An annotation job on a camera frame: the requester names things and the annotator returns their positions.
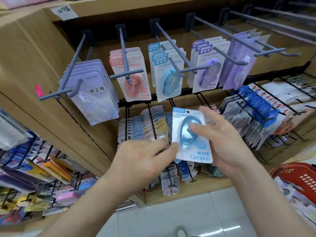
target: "forearm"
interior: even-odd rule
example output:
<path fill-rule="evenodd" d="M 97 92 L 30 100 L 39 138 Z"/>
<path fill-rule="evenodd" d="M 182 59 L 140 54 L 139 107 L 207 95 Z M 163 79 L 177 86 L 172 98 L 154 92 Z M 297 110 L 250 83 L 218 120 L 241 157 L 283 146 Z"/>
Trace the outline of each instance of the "forearm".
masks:
<path fill-rule="evenodd" d="M 263 166 L 250 159 L 233 182 L 257 235 L 315 236 Z"/>
<path fill-rule="evenodd" d="M 39 237 L 95 236 L 123 201 L 115 184 L 103 176 Z"/>

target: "hand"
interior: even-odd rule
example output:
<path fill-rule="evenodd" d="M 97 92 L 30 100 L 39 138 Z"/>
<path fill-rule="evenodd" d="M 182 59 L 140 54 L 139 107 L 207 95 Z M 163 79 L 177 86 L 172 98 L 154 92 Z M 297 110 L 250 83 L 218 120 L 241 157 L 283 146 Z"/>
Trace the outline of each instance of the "hand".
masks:
<path fill-rule="evenodd" d="M 240 170 L 255 159 L 253 154 L 236 129 L 221 115 L 205 106 L 200 106 L 200 111 L 215 125 L 192 123 L 190 130 L 210 140 L 215 166 L 231 179 L 240 176 Z"/>
<path fill-rule="evenodd" d="M 128 198 L 150 184 L 176 158 L 179 144 L 174 142 L 164 150 L 165 147 L 163 139 L 125 141 L 119 147 L 105 177 L 116 183 L 116 190 L 121 197 Z"/>

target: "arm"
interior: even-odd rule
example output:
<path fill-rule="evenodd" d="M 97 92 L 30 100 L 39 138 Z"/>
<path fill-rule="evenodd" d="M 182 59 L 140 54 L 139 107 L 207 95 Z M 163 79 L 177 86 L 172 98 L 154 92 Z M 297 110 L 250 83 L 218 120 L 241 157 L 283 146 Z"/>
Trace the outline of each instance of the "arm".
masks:
<path fill-rule="evenodd" d="M 117 206 L 143 189 L 170 164 L 179 149 L 165 141 L 126 141 L 115 155 L 110 169 L 39 237 L 96 236 Z"/>
<path fill-rule="evenodd" d="M 211 141 L 213 163 L 235 185 L 258 236 L 315 236 L 255 159 L 235 128 L 207 107 L 214 126 L 190 124 L 190 129 Z"/>

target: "white sticker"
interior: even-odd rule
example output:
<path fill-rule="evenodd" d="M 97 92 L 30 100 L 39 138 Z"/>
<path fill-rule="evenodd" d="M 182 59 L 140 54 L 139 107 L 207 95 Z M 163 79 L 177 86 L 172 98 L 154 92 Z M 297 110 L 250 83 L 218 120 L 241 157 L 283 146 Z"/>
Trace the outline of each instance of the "white sticker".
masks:
<path fill-rule="evenodd" d="M 69 4 L 62 5 L 59 7 L 53 7 L 51 8 L 51 11 L 57 16 L 59 16 L 63 21 L 67 21 L 78 17 L 78 15 L 73 11 Z"/>

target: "tile floor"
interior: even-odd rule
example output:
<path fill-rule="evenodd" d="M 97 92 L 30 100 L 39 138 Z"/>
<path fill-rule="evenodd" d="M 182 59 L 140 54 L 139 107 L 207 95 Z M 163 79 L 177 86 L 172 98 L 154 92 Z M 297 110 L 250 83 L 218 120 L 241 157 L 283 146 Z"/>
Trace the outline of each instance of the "tile floor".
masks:
<path fill-rule="evenodd" d="M 256 236 L 235 188 L 114 214 L 97 237 Z"/>

